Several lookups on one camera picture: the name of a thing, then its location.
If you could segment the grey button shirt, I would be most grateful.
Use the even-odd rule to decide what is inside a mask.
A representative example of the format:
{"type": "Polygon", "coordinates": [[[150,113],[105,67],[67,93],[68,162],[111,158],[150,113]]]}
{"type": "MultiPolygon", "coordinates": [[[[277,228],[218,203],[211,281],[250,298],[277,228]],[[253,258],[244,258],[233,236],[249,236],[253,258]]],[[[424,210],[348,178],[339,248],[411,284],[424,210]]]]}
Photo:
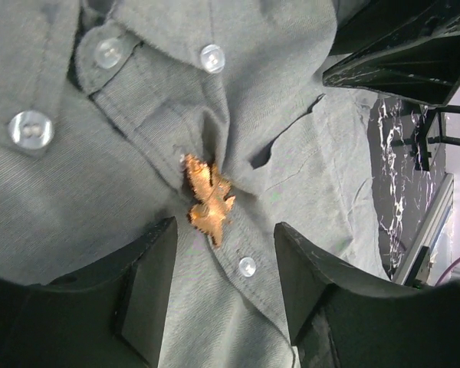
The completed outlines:
{"type": "Polygon", "coordinates": [[[274,253],[287,222],[379,278],[366,128],[326,88],[363,1],[0,1],[0,277],[47,284],[175,217],[161,367],[297,367],[274,253]],[[192,154],[231,184],[215,248],[192,154]]]}

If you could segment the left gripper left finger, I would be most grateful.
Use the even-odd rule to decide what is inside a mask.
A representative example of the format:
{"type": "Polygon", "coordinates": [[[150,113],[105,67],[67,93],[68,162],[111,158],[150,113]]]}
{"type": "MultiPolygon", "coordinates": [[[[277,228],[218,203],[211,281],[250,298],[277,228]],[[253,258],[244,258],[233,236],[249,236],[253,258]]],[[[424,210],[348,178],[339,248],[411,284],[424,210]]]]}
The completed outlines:
{"type": "Polygon", "coordinates": [[[166,322],[177,222],[50,284],[0,278],[0,367],[155,367],[166,322]]]}

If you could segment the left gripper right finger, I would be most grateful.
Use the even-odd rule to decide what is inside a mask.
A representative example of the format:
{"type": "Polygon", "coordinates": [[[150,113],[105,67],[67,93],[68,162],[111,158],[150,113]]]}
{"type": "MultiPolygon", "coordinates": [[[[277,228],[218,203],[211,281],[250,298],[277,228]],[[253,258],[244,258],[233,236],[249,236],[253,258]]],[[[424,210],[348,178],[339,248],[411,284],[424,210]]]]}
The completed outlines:
{"type": "Polygon", "coordinates": [[[460,367],[460,280],[424,289],[373,276],[274,228],[291,343],[303,367],[460,367]]]}

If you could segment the orange flower brooch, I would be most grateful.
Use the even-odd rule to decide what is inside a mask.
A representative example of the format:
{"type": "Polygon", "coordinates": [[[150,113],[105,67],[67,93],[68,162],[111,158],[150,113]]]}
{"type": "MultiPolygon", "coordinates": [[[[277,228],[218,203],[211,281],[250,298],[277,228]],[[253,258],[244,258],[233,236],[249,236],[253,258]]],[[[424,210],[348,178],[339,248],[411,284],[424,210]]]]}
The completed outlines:
{"type": "Polygon", "coordinates": [[[228,195],[232,184],[222,176],[216,163],[209,165],[192,154],[185,156],[185,171],[197,201],[188,212],[189,222],[208,235],[215,248],[220,248],[224,225],[235,204],[235,196],[228,195]]]}

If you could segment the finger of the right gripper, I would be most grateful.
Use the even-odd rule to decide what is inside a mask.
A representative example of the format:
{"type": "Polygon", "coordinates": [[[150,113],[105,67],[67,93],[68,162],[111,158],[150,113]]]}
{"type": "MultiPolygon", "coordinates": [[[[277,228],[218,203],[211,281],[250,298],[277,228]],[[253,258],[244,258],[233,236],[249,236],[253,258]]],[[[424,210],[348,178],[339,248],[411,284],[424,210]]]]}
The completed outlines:
{"type": "Polygon", "coordinates": [[[460,0],[371,1],[340,26],[323,73],[357,88],[444,107],[460,86],[460,0]]]}

